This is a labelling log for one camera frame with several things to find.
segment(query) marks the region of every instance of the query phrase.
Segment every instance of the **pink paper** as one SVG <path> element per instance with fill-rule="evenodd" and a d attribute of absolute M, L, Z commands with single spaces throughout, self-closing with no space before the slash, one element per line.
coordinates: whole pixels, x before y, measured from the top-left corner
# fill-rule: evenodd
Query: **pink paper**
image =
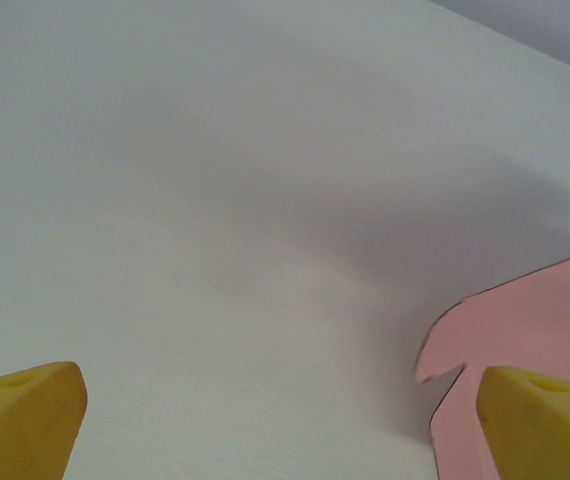
<path fill-rule="evenodd" d="M 464 300 L 434 324 L 416 380 L 465 365 L 438 406 L 431 433 L 440 480 L 499 480 L 476 416 L 489 366 L 570 381 L 570 259 Z"/>

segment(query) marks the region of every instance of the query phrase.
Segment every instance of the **white board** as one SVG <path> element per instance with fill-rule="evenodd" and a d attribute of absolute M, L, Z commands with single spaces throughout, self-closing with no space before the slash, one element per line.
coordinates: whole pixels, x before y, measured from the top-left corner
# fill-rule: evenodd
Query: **white board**
<path fill-rule="evenodd" d="M 427 1 L 0 0 L 0 374 L 67 478 L 435 478 L 450 304 L 570 255 L 570 67 Z"/>

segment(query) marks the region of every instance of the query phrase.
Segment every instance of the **yellow triangular object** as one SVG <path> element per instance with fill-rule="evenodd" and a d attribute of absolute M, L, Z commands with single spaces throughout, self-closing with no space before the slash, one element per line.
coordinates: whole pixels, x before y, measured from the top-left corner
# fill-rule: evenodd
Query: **yellow triangular object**
<path fill-rule="evenodd" d="M 570 382 L 491 367 L 476 410 L 502 480 L 570 480 Z"/>
<path fill-rule="evenodd" d="M 0 480 L 60 480 L 87 408 L 75 363 L 0 377 Z"/>

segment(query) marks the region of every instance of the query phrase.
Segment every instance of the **white backdrop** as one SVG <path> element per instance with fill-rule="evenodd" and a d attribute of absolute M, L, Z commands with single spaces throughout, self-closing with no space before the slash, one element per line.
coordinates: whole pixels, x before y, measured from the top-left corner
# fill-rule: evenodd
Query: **white backdrop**
<path fill-rule="evenodd" d="M 0 374 L 69 479 L 435 478 L 462 296 L 570 255 L 570 67 L 427 1 L 0 0 Z"/>

